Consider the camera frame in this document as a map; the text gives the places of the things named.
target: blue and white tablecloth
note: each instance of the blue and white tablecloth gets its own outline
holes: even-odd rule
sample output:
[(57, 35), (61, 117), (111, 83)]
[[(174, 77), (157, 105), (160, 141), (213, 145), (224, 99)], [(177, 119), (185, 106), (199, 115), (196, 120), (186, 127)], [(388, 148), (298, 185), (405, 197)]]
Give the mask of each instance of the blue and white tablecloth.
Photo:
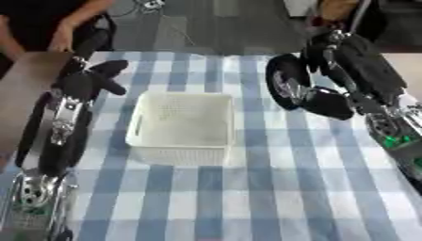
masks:
[[(78, 241), (422, 240), (422, 198), (364, 120), (283, 111), (265, 84), (269, 56), (100, 53), (93, 62), (121, 58), (130, 60), (117, 78), (128, 93), (95, 106), (77, 170)], [(124, 139), (146, 90), (233, 95), (230, 163), (197, 169), (136, 160)]]

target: white plastic basket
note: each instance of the white plastic basket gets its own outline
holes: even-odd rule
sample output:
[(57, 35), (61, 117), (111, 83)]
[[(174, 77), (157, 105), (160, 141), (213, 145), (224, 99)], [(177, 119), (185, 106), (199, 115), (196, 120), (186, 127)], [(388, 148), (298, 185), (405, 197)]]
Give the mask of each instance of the white plastic basket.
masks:
[(234, 129), (230, 95), (146, 92), (138, 99), (126, 142), (146, 164), (222, 166)]

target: gray floor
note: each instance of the gray floor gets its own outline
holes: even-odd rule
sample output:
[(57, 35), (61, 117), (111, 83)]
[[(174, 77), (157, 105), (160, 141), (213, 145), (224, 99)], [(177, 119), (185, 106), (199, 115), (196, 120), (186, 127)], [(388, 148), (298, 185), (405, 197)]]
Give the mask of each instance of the gray floor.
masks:
[[(133, 5), (118, 0), (110, 13), (121, 15)], [(388, 19), (377, 42), (384, 52), (422, 52), (421, 12), (392, 11)], [(115, 47), (122, 51), (280, 54), (298, 51), (305, 41), (303, 20), (290, 19), (283, 0), (167, 0), (162, 12), (138, 10), (115, 21)]]

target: cable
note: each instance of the cable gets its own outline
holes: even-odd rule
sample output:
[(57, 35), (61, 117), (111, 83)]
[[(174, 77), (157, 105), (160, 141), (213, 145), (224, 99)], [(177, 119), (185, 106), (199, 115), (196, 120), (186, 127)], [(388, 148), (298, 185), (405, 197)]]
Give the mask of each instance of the cable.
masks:
[[(156, 8), (156, 9), (148, 9), (148, 8), (143, 8), (142, 9), (142, 13), (143, 14), (151, 14), (151, 13), (155, 13), (155, 12), (159, 12), (160, 13), (160, 15), (161, 15), (161, 17), (163, 18), (163, 19), (166, 19), (166, 20), (170, 20), (171, 19), (171, 16), (168, 16), (168, 15), (166, 15), (166, 14), (164, 14), (164, 9), (162, 8), (163, 6), (161, 6), (161, 7), (158, 7), (158, 8)], [(179, 34), (181, 34), (181, 35), (183, 35), (183, 37), (185, 37), (185, 39), (186, 40), (188, 40), (189, 41), (189, 43), (192, 45), (192, 46), (196, 46), (196, 43), (192, 40), (192, 38), (185, 32), (185, 31), (183, 31), (183, 30), (181, 30), (181, 29), (179, 29), (177, 26), (175, 26), (174, 24), (172, 24), (171, 22), (169, 22), (168, 21), (168, 24), (169, 24), (169, 26), (173, 29), (173, 30), (175, 30), (177, 33), (179, 33)]]
[(110, 15), (110, 17), (112, 17), (112, 18), (121, 18), (121, 17), (127, 16), (127, 15), (133, 13), (134, 11), (139, 10), (140, 6), (142, 5), (138, 0), (132, 0), (132, 3), (134, 5), (132, 6), (132, 8), (130, 10), (126, 11), (123, 14)]
[[(163, 17), (163, 19), (170, 20), (171, 16), (167, 16), (166, 14), (164, 14), (164, 10), (163, 9), (160, 9), (159, 12), (161, 13), (161, 16)], [(168, 24), (176, 32), (178, 32), (179, 34), (183, 35), (185, 37), (185, 39), (187, 39), (190, 42), (190, 44), (192, 44), (192, 46), (196, 46), (196, 43), (190, 38), (190, 36), (185, 31), (179, 29), (177, 26), (175, 26), (174, 24), (172, 24), (170, 22), (168, 22)]]
[(110, 16), (112, 18), (121, 18), (121, 17), (127, 16), (127, 15), (129, 15), (129, 14), (131, 14), (134, 11), (139, 10), (139, 9), (141, 10), (142, 14), (151, 14), (151, 13), (159, 12), (161, 17), (163, 17), (163, 19), (168, 20), (168, 24), (173, 30), (175, 30), (179, 34), (183, 35), (185, 37), (185, 39), (187, 41), (189, 41), (189, 43), (192, 46), (196, 46), (196, 43), (192, 40), (192, 38), (185, 31), (179, 29), (177, 26), (175, 26), (174, 24), (172, 24), (170, 22), (171, 16), (164, 14), (164, 9), (162, 8), (162, 6), (157, 7), (156, 9), (148, 9), (148, 8), (145, 7), (145, 4), (149, 3), (148, 1), (146, 3), (140, 3), (139, 0), (132, 0), (132, 2), (134, 4), (133, 7), (130, 10), (128, 10), (127, 12), (125, 12), (124, 14), (110, 15)]

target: basket handle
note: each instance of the basket handle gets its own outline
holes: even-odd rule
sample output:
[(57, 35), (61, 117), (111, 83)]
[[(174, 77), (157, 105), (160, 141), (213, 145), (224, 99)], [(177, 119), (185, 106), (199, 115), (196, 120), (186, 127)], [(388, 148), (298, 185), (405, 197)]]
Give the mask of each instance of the basket handle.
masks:
[(129, 128), (127, 130), (126, 134), (126, 143), (131, 146), (137, 146), (137, 136), (138, 136), (138, 130), (140, 127), (140, 122), (142, 119), (142, 96), (138, 98), (137, 105), (135, 106), (135, 110), (132, 114), (132, 118), (129, 123)]

